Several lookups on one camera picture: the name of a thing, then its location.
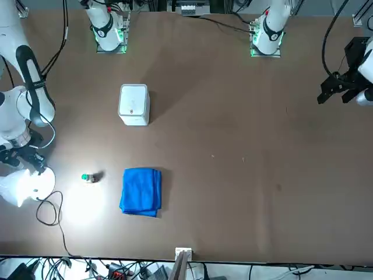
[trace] cable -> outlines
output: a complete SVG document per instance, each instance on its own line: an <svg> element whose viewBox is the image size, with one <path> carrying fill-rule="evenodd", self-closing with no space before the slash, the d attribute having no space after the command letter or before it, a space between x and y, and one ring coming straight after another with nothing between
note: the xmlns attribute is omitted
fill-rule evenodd
<svg viewBox="0 0 373 280"><path fill-rule="evenodd" d="M4 57L2 57L2 60L3 60L4 64L5 64L6 70L8 72L9 77L10 77L10 82L12 83L12 87L14 88L14 81L13 81L12 73L10 72L8 63L6 63L6 60L5 60Z"/></svg>
<svg viewBox="0 0 373 280"><path fill-rule="evenodd" d="M301 278L300 278L300 275L307 274L307 273L309 273L311 270L312 270L312 268L310 268L310 269L308 269L308 270L305 270L305 271L301 271L301 272L299 272L299 271L298 271L298 272L293 272L293 274L296 275L296 276L299 276L299 279L301 279Z"/></svg>
<svg viewBox="0 0 373 280"><path fill-rule="evenodd" d="M364 5L360 8L360 10L356 13L356 15L354 15L354 19L357 17L357 15L362 11L362 9L364 9L364 7L367 5L367 3L369 3L370 0L367 0Z"/></svg>
<svg viewBox="0 0 373 280"><path fill-rule="evenodd" d="M191 270L193 280L195 280L195 278L194 278L194 273L193 273L193 269L192 269L192 267L191 267L191 263L188 262L188 266L189 266L189 269Z"/></svg>
<svg viewBox="0 0 373 280"><path fill-rule="evenodd" d="M350 269L347 269L344 265L341 265L340 267L341 267L343 270L345 270L345 271L352 271L352 270L355 269L354 266L352 266Z"/></svg>
<svg viewBox="0 0 373 280"><path fill-rule="evenodd" d="M371 16L368 18L368 21L367 21L367 28L368 28L370 31L373 31L373 29L369 26L369 21L371 20L372 17L373 17L373 15L371 15Z"/></svg>
<svg viewBox="0 0 373 280"><path fill-rule="evenodd" d="M252 271L252 268L253 268L254 266L252 265L251 267L250 267L250 270L249 270L249 280L251 280L251 271Z"/></svg>
<svg viewBox="0 0 373 280"><path fill-rule="evenodd" d="M134 276L132 276L131 279L135 279L135 278L136 278L136 277L141 273L141 270L143 270L143 269L147 268L148 266L150 266L150 265L152 265L152 264L155 264L155 263L156 263L156 262L153 261L153 262L151 262L150 264L147 264L147 265L145 265L144 267L140 268L139 272L136 273Z"/></svg>
<svg viewBox="0 0 373 280"><path fill-rule="evenodd" d="M344 55L344 57L342 58L342 61L340 62L340 65L338 67L338 71L337 72L339 72L340 68L342 67L342 64L343 64L343 61L344 61L345 58L346 58L346 55Z"/></svg>
<svg viewBox="0 0 373 280"><path fill-rule="evenodd" d="M98 259L99 261L100 261L100 263L102 263L103 264L103 266L105 266L106 267L106 264L101 260L101 259Z"/></svg>
<svg viewBox="0 0 373 280"><path fill-rule="evenodd" d="M288 276L289 274L294 274L295 272L300 272L300 271L303 271L303 270L309 270L309 269L312 269L314 267L315 267L314 265L310 265L309 267L302 267L302 268L297 268L297 269L294 269L294 270L291 270L291 271L287 271L285 273L280 274L279 276L277 276L275 278L272 278L271 280L281 280L281 279L285 278L286 276Z"/></svg>
<svg viewBox="0 0 373 280"><path fill-rule="evenodd" d="M243 9L243 7L246 5L246 8L248 8L251 4L252 0L246 0L244 3L237 9L236 13L238 13L240 10Z"/></svg>
<svg viewBox="0 0 373 280"><path fill-rule="evenodd" d="M356 20L357 22L370 10L370 8L373 6L373 3L371 3L368 8L364 11L364 13Z"/></svg>
<svg viewBox="0 0 373 280"><path fill-rule="evenodd" d="M56 63L61 51L64 49L67 38L68 38L68 30L69 30L69 13L68 13L68 4L66 0L62 0L62 9L64 10L64 32L62 34L62 41L59 47L59 50L56 54L50 59L48 64L44 67L41 73L44 76L44 79L47 77L49 71L52 69L53 65Z"/></svg>
<svg viewBox="0 0 373 280"><path fill-rule="evenodd" d="M35 107L33 107L32 104L29 102L29 91L26 92L26 101L27 101L27 103L29 104L29 106L30 106L31 108L33 108L35 111L37 111L37 110L35 109ZM44 148L48 147L48 146L53 142L54 138L56 137L56 129L55 129L54 126L51 124L51 122L48 121L47 118L45 118L45 117L44 117L44 116L43 116L39 111L37 111L37 112L38 112L38 114L40 115L40 117L42 117L43 119L45 119L46 122L49 124L49 126L52 128L52 130L53 130L53 136L52 136L52 138L49 140L49 142L46 143L46 144L45 144L44 146L42 146L42 147L38 147L38 146L34 146L34 145L29 145L29 147L34 148L34 149L44 149Z"/></svg>
<svg viewBox="0 0 373 280"><path fill-rule="evenodd" d="M245 29L241 29L241 28L238 28L238 27L235 27L235 26L232 26L232 25L229 25L229 24L225 24L223 22L218 22L217 20L214 20L214 19L209 19L207 17L197 17L198 19L204 19L204 20L208 20L210 22L214 22L218 25L222 25L222 26L225 26L225 27L228 27L228 28L231 28L231 29L234 29L236 31L241 31L241 32L246 32L246 33L250 33L250 34L255 34L254 31L250 31L250 30L245 30Z"/></svg>
<svg viewBox="0 0 373 280"><path fill-rule="evenodd" d="M326 71L326 73L328 73L328 75L330 77L332 77L333 79L337 80L340 84L348 87L348 88L351 88L352 86L355 86L354 83L348 83L348 82L345 82L343 80L340 80L338 79L337 77L335 77L331 71L328 69L328 66L326 66L326 62L325 62L325 47L326 47L326 39L328 38L328 35L331 31L331 29L333 28L333 25L334 23L336 22L339 14L341 13L341 11L343 10L343 8L346 6L346 4L349 2L349 0L344 0L344 2L342 3L341 7L339 8L339 10L337 11L336 15L334 16L332 22L330 23L326 33L325 33L325 37L324 37L324 40L323 40L323 43L322 43L322 49L321 49L321 60L322 60L322 65L324 67L324 70Z"/></svg>
<svg viewBox="0 0 373 280"><path fill-rule="evenodd" d="M250 22L244 20L244 18L242 16L240 16L237 12L231 12L232 15L235 15L236 17L238 17L240 19L240 21L242 21L243 23L246 23L247 25L250 24Z"/></svg>
<svg viewBox="0 0 373 280"><path fill-rule="evenodd" d="M57 210L56 210L56 207L54 206L54 204L49 201L49 197L51 197L52 195L54 194L60 194L61 195L61 203L59 204L59 207L58 207L58 213L57 213ZM61 230L61 233L62 233L62 241L63 241L63 244L64 244L64 249L65 251L68 253L68 255L70 257L75 257L75 258L82 258L86 264L87 264L87 267L89 267L89 269L92 271L93 275L94 274L97 274L99 277L101 277L101 280L105 280L105 279L108 279L107 277L104 277L102 275L100 275L91 265L90 262L88 262L84 257L80 256L80 255L73 255L69 252L67 246L66 246L66 239L65 239L65 233L64 233L64 230L62 229L62 226L61 226L61 208L62 208L62 204L64 203L64 195L63 193L61 193L60 191L53 191L50 195L48 195L45 199L38 199L38 201L40 201L40 204L39 206L36 208L36 219L41 222L43 225L46 225L46 226L59 226L59 229ZM38 216L38 213L39 213L39 210L40 208L42 207L43 203L48 203L49 205L52 206L53 210L54 210L54 213L55 213L55 217L54 217L54 221L52 223L48 223L48 222L45 222L43 220L41 220Z"/></svg>

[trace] table surface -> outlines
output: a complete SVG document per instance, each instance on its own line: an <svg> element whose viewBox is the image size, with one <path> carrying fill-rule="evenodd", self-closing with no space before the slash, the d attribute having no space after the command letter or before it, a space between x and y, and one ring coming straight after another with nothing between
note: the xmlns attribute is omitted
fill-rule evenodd
<svg viewBox="0 0 373 280"><path fill-rule="evenodd" d="M45 153L64 194L72 254L172 260L175 247L191 247L205 261L373 263L373 110L342 104L339 94L316 102L331 18L291 19L281 59L251 58L246 33L146 12L132 16L127 54L96 54L84 11L69 18L47 79L57 137ZM60 11L24 21L41 65L59 47L61 22ZM349 18L338 20L330 69L356 35ZM118 117L124 83L147 84L148 127ZM139 166L162 171L157 218L119 210L123 171ZM100 170L99 183L82 183L82 173ZM0 201L0 254L66 255L59 228L36 221L37 205ZM41 216L52 219L52 209Z"/></svg>

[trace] folded blue cloth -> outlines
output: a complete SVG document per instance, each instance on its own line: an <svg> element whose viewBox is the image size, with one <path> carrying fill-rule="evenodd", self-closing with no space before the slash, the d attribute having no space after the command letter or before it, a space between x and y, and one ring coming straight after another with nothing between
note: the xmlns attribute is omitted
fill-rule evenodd
<svg viewBox="0 0 373 280"><path fill-rule="evenodd" d="M122 213L156 217L161 208L161 171L151 168L124 170Z"/></svg>

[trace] white container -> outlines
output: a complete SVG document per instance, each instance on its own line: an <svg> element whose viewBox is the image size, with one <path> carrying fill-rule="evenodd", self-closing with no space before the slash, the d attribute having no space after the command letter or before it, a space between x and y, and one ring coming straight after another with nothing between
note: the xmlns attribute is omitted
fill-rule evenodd
<svg viewBox="0 0 373 280"><path fill-rule="evenodd" d="M150 96L146 85L122 85L118 115L126 125L148 125Z"/></svg>

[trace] white robot link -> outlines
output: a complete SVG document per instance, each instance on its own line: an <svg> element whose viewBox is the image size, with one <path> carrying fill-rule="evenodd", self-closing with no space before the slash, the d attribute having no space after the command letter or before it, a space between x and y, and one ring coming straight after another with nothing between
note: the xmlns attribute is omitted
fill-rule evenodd
<svg viewBox="0 0 373 280"><path fill-rule="evenodd" d="M108 11L105 0L81 0L81 6L86 10L96 40L104 51L114 51L123 43L118 31L123 28L123 18L116 12Z"/></svg>
<svg viewBox="0 0 373 280"><path fill-rule="evenodd" d="M271 55L277 51L290 13L291 6L288 0L273 0L270 7L260 16L259 31L253 44L261 53Z"/></svg>
<svg viewBox="0 0 373 280"><path fill-rule="evenodd" d="M15 67L25 84L0 92L0 162L19 167L19 156L42 173L44 158L36 150L43 139L25 120L44 127L53 120L55 106L23 32L15 0L0 1L0 55Z"/></svg>

